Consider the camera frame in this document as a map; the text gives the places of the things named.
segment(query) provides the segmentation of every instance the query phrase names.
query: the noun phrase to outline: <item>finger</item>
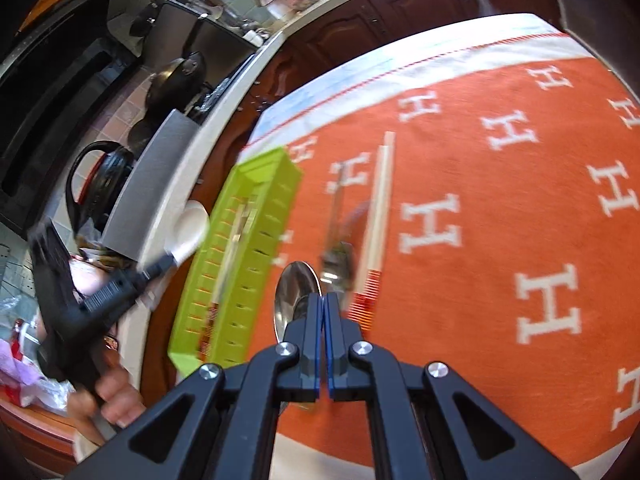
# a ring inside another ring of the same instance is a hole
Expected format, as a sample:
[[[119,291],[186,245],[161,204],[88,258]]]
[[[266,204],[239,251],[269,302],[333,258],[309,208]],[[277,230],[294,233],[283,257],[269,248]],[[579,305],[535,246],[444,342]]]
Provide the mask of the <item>finger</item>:
[[[94,396],[86,390],[72,393],[66,400],[66,412],[73,419],[78,433],[94,444],[101,446],[104,443],[104,439],[90,419],[96,411],[97,405]]]
[[[102,407],[102,416],[111,424],[117,424],[130,410],[142,404],[140,393],[135,388],[128,388],[115,394]]]
[[[87,390],[80,390],[69,394],[66,400],[66,412],[72,418],[89,418],[95,413],[97,408],[98,405],[95,402],[94,396]]]
[[[95,391],[109,402],[114,395],[128,386],[129,372],[122,367],[112,368],[95,383]]]
[[[142,413],[144,413],[145,407],[142,402],[139,402],[133,408],[131,408],[125,415],[121,416],[116,424],[121,428],[126,428],[134,420],[136,420]]]

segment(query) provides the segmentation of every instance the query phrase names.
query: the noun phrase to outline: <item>dish rack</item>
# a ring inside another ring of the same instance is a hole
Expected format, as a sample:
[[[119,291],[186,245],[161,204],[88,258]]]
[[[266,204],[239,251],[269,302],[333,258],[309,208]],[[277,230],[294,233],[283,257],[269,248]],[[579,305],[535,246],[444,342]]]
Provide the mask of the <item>dish rack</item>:
[[[232,169],[211,213],[207,238],[191,264],[172,329],[168,353],[182,376],[203,362],[198,358],[199,343],[241,204],[251,208],[251,214],[225,280],[205,362],[225,368],[244,362],[271,263],[301,178],[302,172],[283,148]]]

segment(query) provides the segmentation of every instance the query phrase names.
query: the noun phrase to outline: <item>chopstick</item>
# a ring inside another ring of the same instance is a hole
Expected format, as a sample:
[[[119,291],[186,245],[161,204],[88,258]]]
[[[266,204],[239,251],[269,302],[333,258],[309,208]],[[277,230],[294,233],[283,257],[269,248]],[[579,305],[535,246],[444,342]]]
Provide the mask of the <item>chopstick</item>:
[[[198,359],[200,359],[200,361],[204,361],[209,353],[211,335],[213,334],[213,327],[215,326],[216,317],[218,316],[218,309],[222,302],[226,278],[228,277],[234,257],[236,256],[236,249],[242,235],[242,229],[248,217],[248,212],[249,208],[245,202],[240,203],[238,205],[238,209],[236,209],[236,216],[234,218],[234,223],[231,226],[228,242],[225,246],[225,253],[222,255],[222,261],[220,262],[220,271],[218,272],[216,284],[214,285],[213,292],[211,293],[211,301],[207,310],[207,320],[198,342]]]
[[[394,142],[395,133],[386,132],[384,145],[378,147],[362,254],[356,273],[353,300],[347,312],[347,318],[359,323],[364,333],[373,324],[373,309],[380,292],[393,180]]]

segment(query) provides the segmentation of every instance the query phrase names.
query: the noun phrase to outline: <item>white countertop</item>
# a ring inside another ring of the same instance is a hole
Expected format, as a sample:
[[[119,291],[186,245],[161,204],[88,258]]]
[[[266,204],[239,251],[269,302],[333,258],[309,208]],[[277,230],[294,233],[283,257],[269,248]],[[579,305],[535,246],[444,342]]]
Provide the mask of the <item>white countertop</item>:
[[[155,221],[146,236],[138,267],[145,266],[162,254],[166,235],[184,209],[200,171],[209,158],[209,153],[258,74],[267,66],[267,63],[291,34],[347,1],[320,0],[307,10],[297,14],[258,50],[244,72],[231,83],[184,153],[173,179],[167,186],[164,197],[158,206]],[[161,283],[155,290],[156,299],[152,297],[146,302],[148,304],[157,303],[165,286],[166,283]],[[118,329],[122,363],[131,374],[134,386],[140,386],[149,316],[150,310],[141,302],[132,309]]]

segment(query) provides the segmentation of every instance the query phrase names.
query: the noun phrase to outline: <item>human hand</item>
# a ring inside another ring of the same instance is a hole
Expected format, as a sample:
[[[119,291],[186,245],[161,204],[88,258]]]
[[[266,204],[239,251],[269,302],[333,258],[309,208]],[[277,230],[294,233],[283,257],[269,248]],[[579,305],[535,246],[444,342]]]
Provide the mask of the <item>human hand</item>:
[[[145,411],[142,396],[129,383],[129,373],[120,365],[116,351],[107,350],[104,360],[110,369],[95,383],[96,393],[105,400],[100,412],[108,422],[124,428]],[[66,402],[66,411],[78,432],[101,445],[104,439],[91,420],[97,410],[94,396],[86,390],[70,394]]]

